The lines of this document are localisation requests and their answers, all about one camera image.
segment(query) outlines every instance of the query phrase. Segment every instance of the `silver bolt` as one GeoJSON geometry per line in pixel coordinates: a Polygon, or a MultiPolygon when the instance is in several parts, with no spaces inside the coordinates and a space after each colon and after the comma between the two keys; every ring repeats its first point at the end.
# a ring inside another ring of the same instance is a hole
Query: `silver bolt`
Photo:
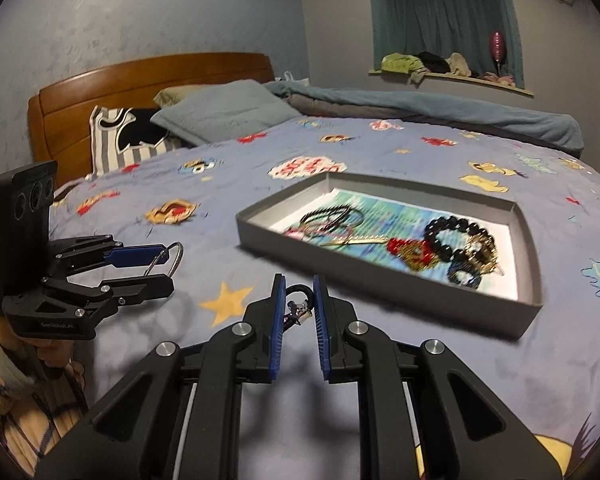
{"type": "Polygon", "coordinates": [[[176,351],[175,343],[171,341],[163,341],[157,347],[155,347],[155,353],[157,353],[160,357],[169,357],[173,355],[176,351]]]}
{"type": "Polygon", "coordinates": [[[363,335],[369,331],[369,325],[364,321],[352,321],[349,323],[349,331],[355,335],[363,335]]]}
{"type": "Polygon", "coordinates": [[[249,332],[251,332],[251,325],[241,321],[240,323],[236,323],[231,327],[231,332],[240,336],[247,335],[249,332]]]}
{"type": "Polygon", "coordinates": [[[429,339],[424,343],[424,349],[433,355],[442,354],[445,351],[445,344],[437,339],[429,339]]]}

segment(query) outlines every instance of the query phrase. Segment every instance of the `blue pillow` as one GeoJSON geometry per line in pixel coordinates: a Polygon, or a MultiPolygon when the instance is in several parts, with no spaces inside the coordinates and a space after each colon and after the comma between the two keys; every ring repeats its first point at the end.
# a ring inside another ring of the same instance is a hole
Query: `blue pillow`
{"type": "Polygon", "coordinates": [[[199,146],[257,134],[301,114],[257,81],[212,85],[163,108],[151,122],[199,146]]]}

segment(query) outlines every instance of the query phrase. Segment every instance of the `teal curtain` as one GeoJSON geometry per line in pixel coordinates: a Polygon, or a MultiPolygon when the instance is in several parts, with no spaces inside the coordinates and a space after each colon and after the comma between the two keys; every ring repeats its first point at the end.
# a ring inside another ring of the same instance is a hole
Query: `teal curtain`
{"type": "Polygon", "coordinates": [[[474,72],[495,72],[490,37],[499,30],[508,49],[504,73],[522,86],[522,47],[512,0],[371,0],[371,9],[376,69],[387,54],[426,50],[440,57],[459,52],[474,72]]]}

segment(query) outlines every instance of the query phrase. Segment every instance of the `bed sheet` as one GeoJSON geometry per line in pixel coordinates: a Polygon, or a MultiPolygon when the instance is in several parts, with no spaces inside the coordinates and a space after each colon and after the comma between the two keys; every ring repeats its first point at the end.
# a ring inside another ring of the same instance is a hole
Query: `bed sheet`
{"type": "MultiPolygon", "coordinates": [[[[341,286],[330,293],[395,340],[445,342],[563,472],[577,465],[600,435],[600,174],[562,152],[446,126],[302,118],[169,152],[71,190],[52,208],[53,238],[112,234],[125,245],[185,247],[168,300],[123,308],[93,342],[78,344],[90,402],[159,342],[199,343],[239,320],[248,303],[270,295],[276,272],[311,284],[308,274],[242,250],[235,214],[315,171],[498,193],[520,205],[538,247],[545,304],[517,342],[405,314],[341,286]],[[205,163],[187,168],[195,159],[205,163]],[[197,204],[194,214],[180,224],[147,221],[145,213],[174,199],[197,204]]],[[[97,269],[79,281],[135,272],[97,269]]],[[[279,379],[244,388],[241,478],[357,478],[357,409],[355,385],[322,380],[313,322],[289,330],[279,379]]]]}

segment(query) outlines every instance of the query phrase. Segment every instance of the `striped pillow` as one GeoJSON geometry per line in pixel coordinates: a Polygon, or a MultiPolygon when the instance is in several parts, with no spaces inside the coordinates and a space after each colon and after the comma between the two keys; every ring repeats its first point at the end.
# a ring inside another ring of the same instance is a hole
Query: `striped pillow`
{"type": "Polygon", "coordinates": [[[93,171],[102,176],[180,147],[180,141],[149,121],[158,108],[103,108],[91,113],[93,171]]]}

